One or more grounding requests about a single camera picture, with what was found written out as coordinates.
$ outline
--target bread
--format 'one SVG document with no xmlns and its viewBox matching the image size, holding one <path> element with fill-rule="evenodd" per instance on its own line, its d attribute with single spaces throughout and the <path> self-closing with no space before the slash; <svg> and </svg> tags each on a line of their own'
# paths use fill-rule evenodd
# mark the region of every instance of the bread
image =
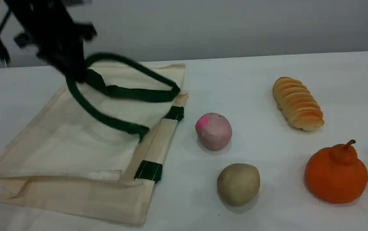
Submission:
<svg viewBox="0 0 368 231">
<path fill-rule="evenodd" d="M 301 81 L 281 77 L 276 80 L 272 95 L 291 127 L 314 131 L 323 126 L 321 108 Z"/>
</svg>

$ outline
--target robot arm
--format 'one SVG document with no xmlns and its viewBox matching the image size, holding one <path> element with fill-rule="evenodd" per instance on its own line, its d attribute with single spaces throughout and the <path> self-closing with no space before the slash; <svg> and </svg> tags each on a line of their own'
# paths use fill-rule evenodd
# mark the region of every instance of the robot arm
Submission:
<svg viewBox="0 0 368 231">
<path fill-rule="evenodd" d="M 36 45 L 37 57 L 54 66 L 65 76 L 83 83 L 87 76 L 83 42 L 96 36 L 92 24 L 74 23 L 65 6 L 85 3 L 83 0 L 4 0 L 24 32 L 14 40 L 23 48 Z M 0 41 L 0 54 L 8 61 L 8 53 Z"/>
</svg>

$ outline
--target gray wall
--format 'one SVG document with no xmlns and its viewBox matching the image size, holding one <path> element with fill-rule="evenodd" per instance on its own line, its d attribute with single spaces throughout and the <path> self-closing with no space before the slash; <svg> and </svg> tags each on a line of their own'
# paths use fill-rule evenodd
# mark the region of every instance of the gray wall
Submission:
<svg viewBox="0 0 368 231">
<path fill-rule="evenodd" d="M 86 54 L 139 61 L 368 50 L 368 0 L 93 0 L 69 12 L 97 29 Z M 2 35 L 12 66 L 44 64 L 15 45 L 20 31 L 12 17 Z"/>
</svg>

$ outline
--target toy food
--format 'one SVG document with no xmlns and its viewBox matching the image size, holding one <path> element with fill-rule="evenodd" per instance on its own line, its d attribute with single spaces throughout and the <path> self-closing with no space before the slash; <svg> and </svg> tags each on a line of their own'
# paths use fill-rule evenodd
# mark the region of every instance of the toy food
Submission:
<svg viewBox="0 0 368 231">
<path fill-rule="evenodd" d="M 305 183 L 315 196 L 330 203 L 349 203 L 361 196 L 368 182 L 368 171 L 347 144 L 323 148 L 315 153 L 305 169 Z"/>
<path fill-rule="evenodd" d="M 258 194 L 260 172 L 249 164 L 231 164 L 217 179 L 217 190 L 227 204 L 243 206 Z"/>
<path fill-rule="evenodd" d="M 323 114 L 307 87 L 290 77 L 276 80 L 272 95 L 291 127 L 314 131 L 323 126 Z"/>
<path fill-rule="evenodd" d="M 203 115 L 195 124 L 195 130 L 201 143 L 210 150 L 222 149 L 232 137 L 232 128 L 228 120 L 217 113 Z"/>
</svg>

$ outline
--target green bag handle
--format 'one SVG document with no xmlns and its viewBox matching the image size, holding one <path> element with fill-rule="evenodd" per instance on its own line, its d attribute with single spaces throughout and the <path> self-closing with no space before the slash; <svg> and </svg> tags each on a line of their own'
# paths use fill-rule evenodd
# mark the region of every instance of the green bag handle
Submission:
<svg viewBox="0 0 368 231">
<path fill-rule="evenodd" d="M 140 89 L 140 88 L 122 88 L 116 85 L 108 85 L 104 82 L 102 76 L 95 72 L 94 70 L 87 69 L 87 77 L 85 83 L 90 85 L 92 88 L 96 89 L 100 93 L 110 97 L 110 98 L 131 98 L 135 100 L 145 101 L 145 102 L 171 102 L 175 99 L 175 97 L 181 91 L 177 84 L 162 75 L 153 72 L 152 70 L 142 66 L 141 64 L 128 59 L 126 57 L 110 54 L 110 53 L 96 53 L 87 57 L 85 60 L 86 67 L 89 68 L 93 63 L 102 60 L 110 60 L 110 61 L 118 61 L 124 63 L 139 72 L 142 72 L 151 78 L 169 85 L 172 89 L 168 90 L 148 90 L 148 89 Z M 138 134 L 140 136 L 140 142 L 143 140 L 144 136 L 149 132 L 149 128 L 146 126 L 142 126 L 136 123 L 130 123 L 127 121 L 119 120 L 114 117 L 110 117 L 101 113 L 97 110 L 93 105 L 91 105 L 87 99 L 81 94 L 80 90 L 77 87 L 77 83 L 71 76 L 65 77 L 68 89 L 71 95 L 75 98 L 75 100 L 96 120 L 101 123 L 115 128 L 117 130 L 122 130 L 129 134 Z"/>
</svg>

